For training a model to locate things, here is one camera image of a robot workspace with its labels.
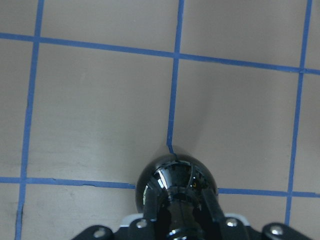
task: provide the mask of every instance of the blue tape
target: blue tape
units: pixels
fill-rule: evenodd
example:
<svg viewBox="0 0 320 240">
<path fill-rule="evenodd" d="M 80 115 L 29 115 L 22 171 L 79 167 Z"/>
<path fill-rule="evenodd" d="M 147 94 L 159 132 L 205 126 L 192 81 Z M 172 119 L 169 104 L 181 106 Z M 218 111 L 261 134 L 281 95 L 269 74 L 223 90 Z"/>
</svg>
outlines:
<svg viewBox="0 0 320 240">
<path fill-rule="evenodd" d="M 84 42 L 84 41 L 65 40 L 65 39 L 57 39 L 57 38 L 49 38 L 49 37 L 34 37 L 34 36 L 28 36 L 28 35 L 0 32 L 0 39 L 39 42 L 44 44 L 62 45 L 62 46 L 70 46 L 70 47 L 78 47 L 78 48 L 142 54 L 142 55 L 165 57 L 165 58 L 176 58 L 176 59 L 184 59 L 184 60 L 199 61 L 199 62 L 209 62 L 209 63 L 218 63 L 218 64 L 232 65 L 232 66 L 275 70 L 275 71 L 282 71 L 282 72 L 289 72 L 289 73 L 305 73 L 305 74 L 320 75 L 320 70 L 311 69 L 311 68 L 300 68 L 300 67 L 294 67 L 294 66 L 266 64 L 266 63 L 259 63 L 259 62 L 241 61 L 241 60 L 234 60 L 234 59 L 225 59 L 225 58 L 217 58 L 217 57 L 210 57 L 210 56 L 199 56 L 199 55 L 192 55 L 192 54 L 185 54 L 185 53 L 174 53 L 174 52 L 168 52 L 168 51 L 158 51 L 158 50 L 151 50 L 151 49 L 117 46 L 117 45 L 92 43 L 92 42 Z"/>
<path fill-rule="evenodd" d="M 0 39 L 9 39 L 9 40 L 18 40 L 18 41 L 27 41 L 27 42 L 33 42 L 35 40 L 33 36 L 12 34 L 12 33 L 5 33 L 5 32 L 0 32 Z"/>
<path fill-rule="evenodd" d="M 219 194 L 239 194 L 256 196 L 287 197 L 285 191 L 259 190 L 259 189 L 239 189 L 239 188 L 219 188 Z"/>
<path fill-rule="evenodd" d="M 20 182 L 21 182 L 20 177 L 0 176 L 0 183 L 2 183 L 2 184 L 19 184 Z"/>
<path fill-rule="evenodd" d="M 178 84 L 178 73 L 179 73 L 179 57 L 180 57 L 180 48 L 181 48 L 184 6 L 185 6 L 185 1 L 179 0 L 178 17 L 177 17 L 177 25 L 176 25 L 176 32 L 175 32 L 175 44 L 174 44 L 174 56 L 173 56 L 174 59 L 173 59 L 173 68 L 172 68 L 168 130 L 167 130 L 167 136 L 166 136 L 166 145 L 167 145 L 169 152 L 171 154 L 175 153 L 175 151 L 172 147 L 172 141 L 173 141 L 173 134 L 174 134 L 177 84 Z"/>
<path fill-rule="evenodd" d="M 305 9 L 305 18 L 304 18 L 304 27 L 303 27 L 303 36 L 302 36 L 302 45 L 301 45 L 301 56 L 300 56 L 300 69 L 302 69 L 302 70 L 305 68 L 305 63 L 306 63 L 311 9 L 312 9 L 312 0 L 308 0 L 307 4 L 306 4 L 306 9 Z M 287 225 L 290 224 L 303 82 L 304 82 L 304 73 L 301 72 L 301 73 L 299 73 L 297 93 L 296 93 L 294 125 L 293 125 L 293 135 L 292 135 L 292 145 L 291 145 L 291 158 L 290 158 L 289 179 L 288 179 L 288 197 L 286 200 L 286 208 L 285 208 L 284 222 Z"/>
<path fill-rule="evenodd" d="M 114 189 L 135 189 L 136 188 L 135 185 L 124 183 L 124 182 L 87 181 L 87 180 L 37 178 L 37 177 L 28 177 L 26 182 L 28 184 L 63 185 L 63 186 L 94 186 L 99 188 L 114 188 Z"/>
<path fill-rule="evenodd" d="M 293 66 L 284 66 L 284 65 L 274 65 L 274 64 L 266 64 L 266 63 L 251 62 L 251 61 L 232 60 L 232 59 L 217 58 L 217 57 L 210 57 L 210 56 L 198 56 L 198 55 L 184 54 L 184 53 L 180 54 L 180 59 L 199 61 L 199 62 L 218 63 L 218 64 L 225 64 L 225 65 L 233 65 L 233 66 L 241 66 L 241 67 L 251 67 L 251 68 L 258 68 L 258 69 L 277 70 L 277 71 L 290 72 L 290 73 L 299 73 L 299 71 L 300 71 L 299 67 L 293 67 Z"/>
<path fill-rule="evenodd" d="M 109 44 L 103 44 L 103 43 L 65 40 L 65 39 L 56 39 L 56 38 L 49 38 L 49 37 L 40 37 L 39 42 L 44 44 L 55 44 L 55 45 L 87 48 L 87 49 L 109 50 L 109 51 L 115 51 L 115 52 L 142 54 L 142 55 L 158 56 L 158 57 L 165 57 L 165 58 L 174 57 L 174 54 L 172 52 L 167 52 L 167 51 L 158 51 L 158 50 L 143 49 L 143 48 L 128 47 L 128 46 L 117 46 L 117 45 L 109 45 Z"/>
<path fill-rule="evenodd" d="M 320 75 L 320 70 L 311 69 L 311 68 L 306 68 L 306 69 L 305 69 L 305 73 L 306 73 L 306 74 Z"/>
<path fill-rule="evenodd" d="M 35 29 L 34 29 L 34 35 L 36 37 L 40 36 L 40 33 L 41 33 L 43 9 L 44 9 L 44 0 L 39 0 L 37 4 Z M 30 130 L 31 130 L 31 121 L 32 121 L 32 112 L 33 112 L 33 103 L 34 103 L 34 94 L 35 94 L 38 55 L 39 55 L 39 43 L 34 42 L 33 48 L 32 48 L 32 57 L 31 57 L 31 66 L 30 66 L 27 107 L 26 107 L 25 119 L 24 119 L 19 200 L 18 200 L 18 208 L 17 208 L 16 222 L 15 222 L 15 238 L 14 238 L 15 240 L 21 239 L 21 232 L 22 232 L 22 222 L 23 222 L 22 218 L 23 218 L 23 208 L 24 208 L 25 198 L 26 198 L 26 180 L 27 180 L 27 166 L 28 166 L 28 154 L 29 154 L 29 143 L 30 143 Z"/>
<path fill-rule="evenodd" d="M 320 193 L 306 192 L 306 191 L 293 191 L 292 192 L 292 197 L 320 198 Z"/>
<path fill-rule="evenodd" d="M 305 9 L 305 18 L 304 18 L 304 26 L 303 26 L 303 37 L 302 37 L 301 56 L 300 56 L 301 69 L 305 68 L 305 63 L 306 63 L 311 9 L 312 9 L 312 0 L 308 0 L 306 4 L 306 9 Z"/>
</svg>

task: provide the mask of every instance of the black plastic part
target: black plastic part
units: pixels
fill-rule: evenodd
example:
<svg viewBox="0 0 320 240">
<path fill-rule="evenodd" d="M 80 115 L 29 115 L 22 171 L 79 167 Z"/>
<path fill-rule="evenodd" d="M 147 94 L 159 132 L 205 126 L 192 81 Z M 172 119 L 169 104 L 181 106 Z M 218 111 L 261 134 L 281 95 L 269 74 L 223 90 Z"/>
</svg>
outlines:
<svg viewBox="0 0 320 240">
<path fill-rule="evenodd" d="M 138 228 L 137 223 L 141 219 L 134 220 L 128 229 L 128 235 L 126 240 L 156 240 L 156 235 L 154 231 L 154 223 L 146 220 L 146 227 Z"/>
<path fill-rule="evenodd" d="M 118 231 L 114 233 L 114 240 L 129 240 L 128 227 L 120 227 Z"/>
<path fill-rule="evenodd" d="M 254 230 L 251 226 L 245 226 L 246 231 L 249 235 L 249 239 L 251 240 L 260 240 L 261 239 L 261 232 Z"/>
<path fill-rule="evenodd" d="M 155 222 L 157 220 L 157 192 L 148 188 L 145 194 L 143 218 Z"/>
<path fill-rule="evenodd" d="M 95 233 L 97 231 L 104 232 L 104 235 L 100 237 L 96 237 Z M 101 225 L 94 225 L 82 231 L 72 240 L 113 240 L 113 239 L 114 239 L 114 233 L 110 228 L 106 226 L 101 226 Z"/>
<path fill-rule="evenodd" d="M 239 219 L 236 219 L 236 226 L 227 225 L 228 219 L 228 217 L 221 219 L 221 222 L 219 224 L 221 238 L 223 240 L 250 240 L 247 228 Z"/>
<path fill-rule="evenodd" d="M 222 211 L 218 199 L 211 188 L 203 189 L 202 192 L 202 211 L 210 215 L 211 220 L 214 223 L 220 222 L 225 218 L 224 212 Z"/>
<path fill-rule="evenodd" d="M 282 234 L 273 234 L 272 227 L 277 226 L 282 229 Z M 262 239 L 263 240 L 311 240 L 311 238 L 303 235 L 302 233 L 294 230 L 293 228 L 282 224 L 282 223 L 269 223 L 262 229 Z"/>
</svg>

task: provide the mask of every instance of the screw head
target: screw head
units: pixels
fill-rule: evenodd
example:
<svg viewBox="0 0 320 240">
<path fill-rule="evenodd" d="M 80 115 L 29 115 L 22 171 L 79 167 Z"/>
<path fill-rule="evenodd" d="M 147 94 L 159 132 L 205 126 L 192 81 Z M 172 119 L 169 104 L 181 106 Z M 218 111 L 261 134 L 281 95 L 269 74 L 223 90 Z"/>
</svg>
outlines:
<svg viewBox="0 0 320 240">
<path fill-rule="evenodd" d="M 138 229 L 143 229 L 143 228 L 145 228 L 147 226 L 147 220 L 145 220 L 145 219 L 141 219 L 140 221 L 138 221 L 137 223 L 136 223 L 136 227 L 138 228 Z"/>
<path fill-rule="evenodd" d="M 238 225 L 237 219 L 231 217 L 228 218 L 225 223 L 229 226 L 229 227 L 236 227 Z"/>
<path fill-rule="evenodd" d="M 99 227 L 99 229 L 93 233 L 95 238 L 101 238 L 104 235 L 106 235 L 106 230 L 102 227 Z"/>
<path fill-rule="evenodd" d="M 282 235 L 284 234 L 284 230 L 282 229 L 281 226 L 279 225 L 273 225 L 270 227 L 270 232 L 273 234 L 273 235 Z"/>
</svg>

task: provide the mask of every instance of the white plastic part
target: white plastic part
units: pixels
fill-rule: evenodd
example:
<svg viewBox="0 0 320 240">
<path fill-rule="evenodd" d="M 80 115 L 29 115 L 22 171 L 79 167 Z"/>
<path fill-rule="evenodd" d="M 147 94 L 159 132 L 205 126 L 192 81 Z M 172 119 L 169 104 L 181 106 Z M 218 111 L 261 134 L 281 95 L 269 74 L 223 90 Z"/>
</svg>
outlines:
<svg viewBox="0 0 320 240">
<path fill-rule="evenodd" d="M 235 219 L 238 219 L 240 220 L 243 225 L 245 226 L 250 226 L 250 222 L 248 221 L 248 219 L 243 216 L 243 215 L 240 215 L 240 214 L 237 214 L 237 213 L 233 213 L 233 212 L 228 212 L 228 213 L 225 213 L 224 216 L 226 218 L 235 218 Z"/>
<path fill-rule="evenodd" d="M 129 225 L 137 219 L 142 219 L 143 218 L 143 214 L 142 213 L 136 213 L 136 214 L 130 214 L 128 216 L 125 216 L 120 224 L 120 228 L 128 228 Z"/>
</svg>

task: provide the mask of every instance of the beige floor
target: beige floor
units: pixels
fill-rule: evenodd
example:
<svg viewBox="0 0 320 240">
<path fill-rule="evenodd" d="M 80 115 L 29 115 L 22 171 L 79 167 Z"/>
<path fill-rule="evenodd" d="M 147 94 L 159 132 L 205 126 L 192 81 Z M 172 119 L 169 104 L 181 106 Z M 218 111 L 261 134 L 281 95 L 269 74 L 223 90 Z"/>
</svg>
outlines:
<svg viewBox="0 0 320 240">
<path fill-rule="evenodd" d="M 318 239 L 319 23 L 317 0 L 0 1 L 1 239 L 116 231 L 173 113 L 225 212 Z"/>
</svg>

